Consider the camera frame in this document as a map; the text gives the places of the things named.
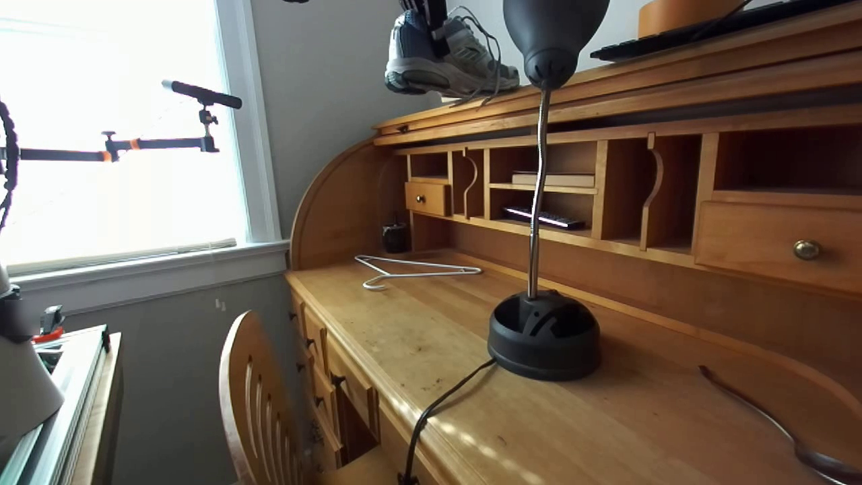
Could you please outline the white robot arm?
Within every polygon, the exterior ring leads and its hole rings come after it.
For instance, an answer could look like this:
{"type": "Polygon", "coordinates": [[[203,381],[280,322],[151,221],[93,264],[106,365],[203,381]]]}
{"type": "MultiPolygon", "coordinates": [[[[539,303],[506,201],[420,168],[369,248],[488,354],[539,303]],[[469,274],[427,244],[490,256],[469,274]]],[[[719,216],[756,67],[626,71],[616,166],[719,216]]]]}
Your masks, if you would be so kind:
{"type": "Polygon", "coordinates": [[[0,0],[0,442],[55,415],[23,272],[272,274],[253,0],[0,0]]]}

